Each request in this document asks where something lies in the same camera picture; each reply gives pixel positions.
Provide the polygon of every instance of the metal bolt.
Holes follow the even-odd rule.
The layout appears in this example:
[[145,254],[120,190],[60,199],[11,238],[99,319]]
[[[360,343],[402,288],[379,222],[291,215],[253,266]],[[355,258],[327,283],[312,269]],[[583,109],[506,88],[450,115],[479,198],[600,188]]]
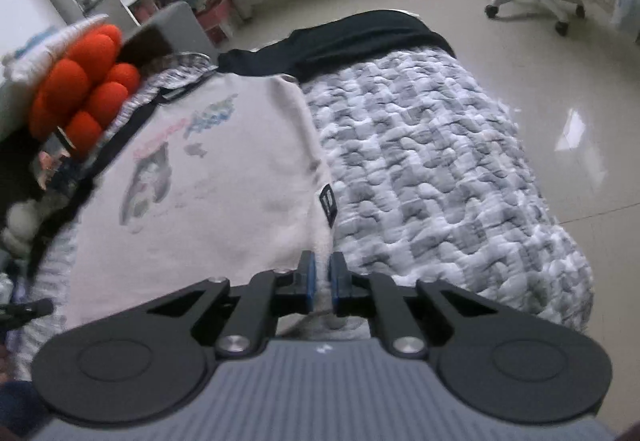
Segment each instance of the metal bolt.
[[242,353],[250,344],[249,338],[240,335],[229,335],[218,340],[218,348],[228,353]]
[[394,349],[404,355],[414,355],[424,349],[424,342],[415,336],[403,336],[396,338],[393,343]]

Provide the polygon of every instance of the glossy floor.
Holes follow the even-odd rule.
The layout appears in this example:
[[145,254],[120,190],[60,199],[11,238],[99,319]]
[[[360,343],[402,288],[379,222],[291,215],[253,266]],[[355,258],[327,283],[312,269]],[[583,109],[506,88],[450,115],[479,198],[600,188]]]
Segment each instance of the glossy floor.
[[511,107],[551,209],[593,265],[590,333],[614,364],[601,418],[640,421],[640,48],[585,0],[569,35],[535,0],[484,15],[487,0],[275,0],[234,45],[252,48],[291,30],[376,8],[419,14],[451,43],[487,92]]

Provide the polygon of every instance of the gray and white quilt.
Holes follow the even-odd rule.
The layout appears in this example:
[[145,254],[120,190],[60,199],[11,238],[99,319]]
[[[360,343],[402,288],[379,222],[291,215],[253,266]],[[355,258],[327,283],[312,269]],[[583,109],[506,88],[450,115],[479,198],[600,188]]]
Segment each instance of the gray and white quilt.
[[[182,69],[179,76],[188,77],[210,66],[200,60]],[[388,273],[402,285],[447,280],[584,328],[591,268],[550,215],[507,108],[457,60],[435,48],[396,51],[319,76],[302,90],[332,170],[335,249],[351,269]],[[108,137],[149,96],[138,98]],[[30,299],[65,300],[76,226],[67,225],[47,250]],[[359,325],[321,319],[300,332],[354,337],[365,332]],[[23,329],[18,378],[29,378],[34,354],[63,328],[55,313]]]

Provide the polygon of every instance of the white logo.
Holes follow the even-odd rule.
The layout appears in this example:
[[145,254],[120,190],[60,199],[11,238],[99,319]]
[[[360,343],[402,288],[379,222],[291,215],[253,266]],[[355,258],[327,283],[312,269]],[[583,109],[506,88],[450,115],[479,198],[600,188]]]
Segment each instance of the white logo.
[[330,353],[332,350],[334,350],[334,348],[329,344],[324,344],[320,345],[320,347],[316,347],[316,352],[320,353],[321,355]]

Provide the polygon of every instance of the white pillow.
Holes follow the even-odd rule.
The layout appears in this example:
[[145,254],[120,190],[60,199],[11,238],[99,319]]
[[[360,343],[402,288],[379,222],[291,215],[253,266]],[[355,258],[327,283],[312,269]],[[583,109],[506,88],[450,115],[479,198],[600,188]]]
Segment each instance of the white pillow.
[[0,141],[25,124],[38,86],[71,44],[107,18],[95,15],[65,27],[7,63],[0,85]]

